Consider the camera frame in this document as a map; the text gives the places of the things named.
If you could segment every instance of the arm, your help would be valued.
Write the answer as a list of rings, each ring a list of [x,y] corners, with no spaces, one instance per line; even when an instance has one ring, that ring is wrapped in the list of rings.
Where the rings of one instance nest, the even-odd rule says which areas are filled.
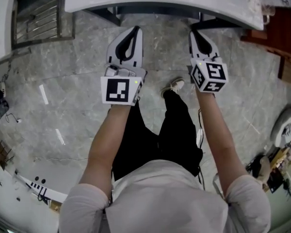
[[[101,189],[107,197],[111,194],[111,169],[121,145],[130,106],[113,105],[91,145],[87,167],[80,183]]]
[[[248,174],[235,151],[232,135],[224,122],[215,97],[196,89],[205,133],[218,169],[224,195],[238,177]]]

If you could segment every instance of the foot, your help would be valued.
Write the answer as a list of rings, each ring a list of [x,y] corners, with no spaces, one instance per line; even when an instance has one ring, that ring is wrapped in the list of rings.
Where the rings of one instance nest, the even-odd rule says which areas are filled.
[[[3,97],[5,98],[6,92],[5,92],[5,82],[1,82],[1,91],[3,93]]]
[[[174,91],[176,93],[178,93],[179,90],[181,90],[181,88],[184,86],[184,79],[183,78],[176,78],[175,80],[173,80],[168,86],[166,86],[165,88],[163,88],[160,91],[160,96],[162,98],[164,98],[164,92],[165,91]]]

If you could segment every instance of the wall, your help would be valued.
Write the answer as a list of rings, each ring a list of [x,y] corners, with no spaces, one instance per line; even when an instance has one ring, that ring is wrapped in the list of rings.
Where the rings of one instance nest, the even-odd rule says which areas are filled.
[[[58,214],[0,168],[0,217],[28,233],[56,233]]]
[[[291,178],[291,166],[288,170],[289,176]],[[286,191],[283,187],[279,187],[273,194],[268,191],[267,196],[271,204],[272,211],[272,223],[271,229],[274,230],[281,225],[284,225],[291,219],[291,198],[288,199],[286,196]]]
[[[270,233],[291,233],[291,219]]]

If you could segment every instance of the shirt sleeve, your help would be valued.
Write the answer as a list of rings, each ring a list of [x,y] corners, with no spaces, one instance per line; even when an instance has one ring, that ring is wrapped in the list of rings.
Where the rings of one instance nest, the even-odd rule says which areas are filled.
[[[64,201],[59,216],[61,233],[97,233],[108,198],[98,187],[78,184]]]
[[[225,233],[266,233],[271,224],[269,200],[250,175],[237,178],[227,189],[229,204]]]

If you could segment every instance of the marble floor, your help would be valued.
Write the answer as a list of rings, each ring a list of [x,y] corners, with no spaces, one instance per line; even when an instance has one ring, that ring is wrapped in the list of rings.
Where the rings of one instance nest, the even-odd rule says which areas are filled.
[[[180,95],[199,127],[199,105],[186,67],[190,64],[190,22],[158,15],[126,15],[122,19],[122,27],[115,27],[78,12],[75,40],[32,47],[31,55],[12,62],[6,80],[6,99],[9,112],[22,122],[17,124],[9,116],[8,123],[3,117],[0,140],[12,148],[19,168],[36,159],[85,168],[90,144],[109,109],[101,103],[100,93],[107,46],[120,32],[134,25],[141,26],[144,32],[144,68],[148,76],[141,91],[140,107],[145,124],[159,133],[165,112],[159,90],[172,78],[182,76],[186,84]],[[291,104],[291,85],[277,79],[279,58],[240,42],[241,32],[204,33],[218,45],[227,63],[230,81],[216,99],[236,150],[241,160],[248,163],[263,151],[277,116],[286,104]],[[41,85],[48,104],[42,98]],[[202,149],[205,154],[201,168],[206,189],[212,191],[216,168],[207,140]]]

